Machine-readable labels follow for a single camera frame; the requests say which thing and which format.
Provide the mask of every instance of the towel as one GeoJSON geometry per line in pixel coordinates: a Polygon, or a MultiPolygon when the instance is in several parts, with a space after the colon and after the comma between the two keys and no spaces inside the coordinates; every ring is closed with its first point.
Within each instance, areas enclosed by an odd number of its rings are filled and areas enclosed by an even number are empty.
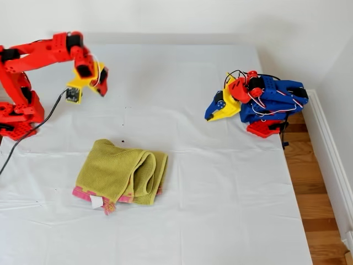
{"type": "Polygon", "coordinates": [[[116,202],[152,205],[161,194],[168,156],[158,151],[126,149],[107,139],[97,140],[77,177],[73,195],[103,199],[104,212],[116,202]]]}

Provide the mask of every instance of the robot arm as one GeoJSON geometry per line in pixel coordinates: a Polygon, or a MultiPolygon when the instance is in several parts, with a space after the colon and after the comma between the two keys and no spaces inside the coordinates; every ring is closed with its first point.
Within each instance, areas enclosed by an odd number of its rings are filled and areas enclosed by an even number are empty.
{"type": "Polygon", "coordinates": [[[32,91],[25,71],[71,60],[74,61],[76,77],[68,83],[67,100],[79,103],[83,86],[89,86],[105,96],[108,69],[93,60],[90,51],[83,45],[80,32],[59,33],[52,39],[9,49],[0,46],[0,81],[14,102],[0,102],[0,135],[17,140],[31,128],[31,123],[40,123],[44,119],[44,109],[39,97],[32,91]]]}

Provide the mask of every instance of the black cable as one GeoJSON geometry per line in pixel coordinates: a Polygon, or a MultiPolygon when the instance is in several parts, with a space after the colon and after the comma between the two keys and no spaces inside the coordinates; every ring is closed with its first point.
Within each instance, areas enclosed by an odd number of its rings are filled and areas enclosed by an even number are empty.
{"type": "Polygon", "coordinates": [[[241,70],[235,70],[235,71],[229,73],[228,76],[226,77],[226,79],[224,79],[224,86],[223,86],[223,88],[226,88],[226,84],[227,84],[227,79],[228,79],[228,77],[231,76],[231,75],[232,75],[233,73],[235,73],[235,72],[242,73],[243,76],[246,78],[246,75],[245,75],[245,73],[244,73],[243,71],[241,71],[241,70]]]}
{"type": "Polygon", "coordinates": [[[282,148],[283,150],[285,149],[285,130],[286,130],[286,127],[287,127],[287,122],[288,122],[288,112],[286,113],[286,120],[285,120],[285,126],[283,127],[283,130],[282,130],[282,148]]]}
{"type": "Polygon", "coordinates": [[[280,80],[280,79],[279,79],[278,77],[276,77],[276,76],[266,75],[266,74],[264,74],[264,73],[258,73],[258,76],[269,76],[269,77],[272,77],[272,78],[274,78],[274,79],[280,80]]]}
{"type": "Polygon", "coordinates": [[[9,153],[9,155],[8,155],[8,157],[7,157],[6,161],[5,161],[5,163],[4,163],[4,165],[2,166],[2,168],[1,168],[1,170],[0,170],[0,175],[1,175],[1,173],[4,171],[5,166],[7,165],[7,163],[9,162],[9,160],[10,160],[10,158],[11,158],[11,155],[12,155],[13,151],[15,150],[16,146],[17,146],[23,139],[25,139],[28,135],[30,135],[33,131],[35,131],[36,129],[38,129],[40,126],[42,126],[43,124],[45,124],[47,120],[49,120],[49,118],[52,116],[52,114],[53,114],[53,112],[54,112],[56,106],[58,105],[58,103],[59,103],[59,101],[60,101],[62,95],[64,95],[64,93],[65,93],[67,90],[68,90],[68,89],[66,88],[66,89],[60,94],[60,96],[59,96],[58,99],[56,100],[56,102],[55,102],[53,108],[51,109],[49,115],[45,118],[45,120],[42,121],[40,124],[38,124],[36,127],[32,128],[32,129],[30,129],[28,132],[26,132],[26,134],[23,135],[23,136],[13,145],[13,147],[11,148],[11,151],[10,151],[10,153],[9,153]]]}

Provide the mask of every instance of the white wall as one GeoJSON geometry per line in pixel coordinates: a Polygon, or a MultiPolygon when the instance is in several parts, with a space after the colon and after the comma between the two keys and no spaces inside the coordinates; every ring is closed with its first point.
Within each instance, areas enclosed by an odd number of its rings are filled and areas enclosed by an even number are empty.
{"type": "Polygon", "coordinates": [[[72,30],[90,41],[135,42],[143,33],[158,34],[152,41],[251,43],[267,73],[314,88],[349,39],[352,8],[352,0],[2,0],[0,43],[72,30]]]}
{"type": "Polygon", "coordinates": [[[342,165],[353,189],[353,37],[317,89],[342,165]]]}

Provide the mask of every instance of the red robot arm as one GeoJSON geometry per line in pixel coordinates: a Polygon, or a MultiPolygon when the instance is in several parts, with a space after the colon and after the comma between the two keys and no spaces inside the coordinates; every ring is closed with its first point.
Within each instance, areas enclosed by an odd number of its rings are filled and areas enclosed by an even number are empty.
{"type": "MultiPolygon", "coordinates": [[[[10,49],[0,46],[0,81],[14,102],[0,102],[0,135],[18,140],[31,129],[31,123],[40,123],[44,119],[44,109],[38,95],[31,90],[25,71],[71,60],[74,60],[80,77],[94,76],[93,58],[83,45],[83,35],[77,31],[55,34],[52,39],[12,46],[10,49]]],[[[97,91],[101,96],[106,94],[107,76],[106,69],[103,69],[97,81],[97,91]]]]}

